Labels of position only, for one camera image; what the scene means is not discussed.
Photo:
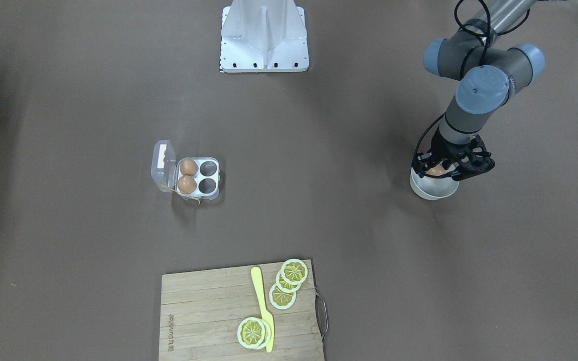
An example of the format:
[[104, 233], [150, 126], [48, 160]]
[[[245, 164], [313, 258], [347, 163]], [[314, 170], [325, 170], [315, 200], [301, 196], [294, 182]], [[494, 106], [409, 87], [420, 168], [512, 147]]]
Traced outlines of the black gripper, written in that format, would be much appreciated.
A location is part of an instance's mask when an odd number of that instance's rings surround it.
[[414, 153], [412, 158], [413, 171], [420, 178], [434, 178], [435, 175], [429, 173], [429, 171], [440, 164], [446, 171], [447, 177], [453, 181], [460, 182], [470, 178], [470, 160], [458, 160], [461, 145], [463, 144], [454, 144], [447, 141], [441, 135], [440, 130], [436, 130], [432, 137], [429, 151], [426, 153]]

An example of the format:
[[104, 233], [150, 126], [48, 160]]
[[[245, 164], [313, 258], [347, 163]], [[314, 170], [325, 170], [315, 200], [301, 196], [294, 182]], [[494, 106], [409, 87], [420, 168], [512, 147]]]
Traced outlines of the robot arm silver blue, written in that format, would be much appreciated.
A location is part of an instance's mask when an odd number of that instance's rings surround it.
[[528, 18], [533, 1], [480, 2], [481, 11], [450, 38], [432, 41], [423, 64], [433, 75], [458, 81], [445, 112], [434, 121], [429, 150], [415, 150], [411, 168], [417, 178], [459, 182], [495, 167], [495, 160], [479, 136], [491, 115], [543, 73], [546, 59], [534, 44], [505, 51], [497, 39], [513, 32]]

